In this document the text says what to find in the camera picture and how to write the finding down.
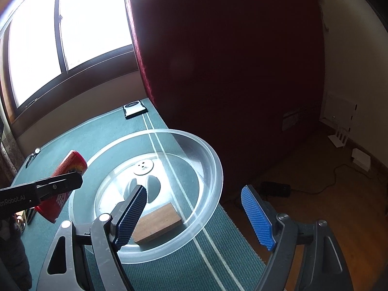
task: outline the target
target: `red snack bag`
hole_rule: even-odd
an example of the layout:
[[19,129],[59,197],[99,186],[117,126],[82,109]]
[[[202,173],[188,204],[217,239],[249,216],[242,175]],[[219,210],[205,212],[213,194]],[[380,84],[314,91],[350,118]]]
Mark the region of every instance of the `red snack bag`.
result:
[[[71,172],[77,172],[83,175],[87,168],[88,165],[82,155],[77,151],[71,150],[51,176],[58,176]],[[48,221],[55,223],[57,217],[63,209],[63,206],[69,199],[70,194],[71,191],[55,195],[42,201],[39,206],[35,207],[35,209]]]

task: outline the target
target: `gray semicircular object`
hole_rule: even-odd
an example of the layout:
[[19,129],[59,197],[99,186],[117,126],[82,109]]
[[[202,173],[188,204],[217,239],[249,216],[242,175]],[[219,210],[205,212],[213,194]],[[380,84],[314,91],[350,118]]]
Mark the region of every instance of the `gray semicircular object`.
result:
[[157,198],[160,193],[160,181],[157,177],[148,175],[145,185],[148,197],[147,202],[151,203]]
[[135,178],[133,178],[129,183],[128,183],[128,186],[125,188],[124,190],[124,193],[123,193],[123,197],[124,197],[124,200],[127,200],[127,198],[129,197],[129,195],[131,194],[131,192],[135,189],[137,185],[137,180]]

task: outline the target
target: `window frame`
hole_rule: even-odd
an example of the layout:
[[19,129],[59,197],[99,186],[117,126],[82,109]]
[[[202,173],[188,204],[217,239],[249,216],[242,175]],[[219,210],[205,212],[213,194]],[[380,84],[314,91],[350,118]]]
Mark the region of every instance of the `window frame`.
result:
[[[128,20],[127,6],[125,12]],[[61,40],[59,0],[55,0],[54,29],[61,74],[38,89],[19,107],[16,107],[8,56],[11,23],[12,20],[9,21],[0,41],[0,97],[15,138],[39,119],[75,96],[114,78],[138,70],[132,44],[99,55],[68,70]]]

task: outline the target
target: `dark red fabric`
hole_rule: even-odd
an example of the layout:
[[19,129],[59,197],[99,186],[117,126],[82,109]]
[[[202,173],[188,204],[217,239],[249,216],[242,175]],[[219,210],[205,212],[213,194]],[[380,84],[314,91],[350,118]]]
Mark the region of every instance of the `dark red fabric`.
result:
[[[206,140],[237,190],[317,126],[317,0],[130,0],[141,76],[167,126]],[[283,115],[315,109],[282,132]]]

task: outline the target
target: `brown wooden block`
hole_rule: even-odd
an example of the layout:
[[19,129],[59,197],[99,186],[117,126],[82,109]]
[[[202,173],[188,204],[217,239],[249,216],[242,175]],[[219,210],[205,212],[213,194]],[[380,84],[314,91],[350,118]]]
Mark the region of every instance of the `brown wooden block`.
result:
[[132,238],[136,244],[147,243],[158,236],[182,224],[182,219],[171,203],[141,217],[133,231]]

